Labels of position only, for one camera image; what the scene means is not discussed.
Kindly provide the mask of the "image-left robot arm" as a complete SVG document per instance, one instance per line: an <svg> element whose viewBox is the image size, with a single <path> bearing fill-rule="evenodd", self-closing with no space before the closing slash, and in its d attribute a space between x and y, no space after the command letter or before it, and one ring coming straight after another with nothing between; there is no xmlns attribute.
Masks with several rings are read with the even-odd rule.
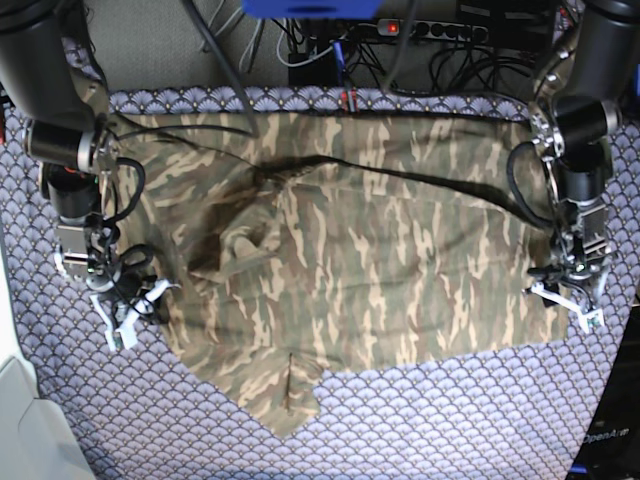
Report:
<svg viewBox="0 0 640 480"><path fill-rule="evenodd" d="M59 219L57 270L81 282L105 324L110 350L138 343L136 324L157 322L173 282L151 272L151 246L118 252L120 222L134 212L144 167L120 155L104 89L75 76L59 23L61 1L1 4L1 86L28 118L26 153L40 164L39 188Z"/></svg>

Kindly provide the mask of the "image-right robot arm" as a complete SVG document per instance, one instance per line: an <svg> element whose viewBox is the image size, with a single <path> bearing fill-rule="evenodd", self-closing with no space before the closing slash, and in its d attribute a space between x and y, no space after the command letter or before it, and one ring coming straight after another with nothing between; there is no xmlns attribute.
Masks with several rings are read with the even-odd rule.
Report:
<svg viewBox="0 0 640 480"><path fill-rule="evenodd" d="M613 176L608 136L622 124L619 99L639 62L639 4L587 1L534 78L531 138L507 160L507 179L527 220L550 234L549 262L525 289L572 312L584 332L604 323L599 300L613 262L603 199ZM543 167L550 215L536 214L515 180L530 150Z"/></svg>

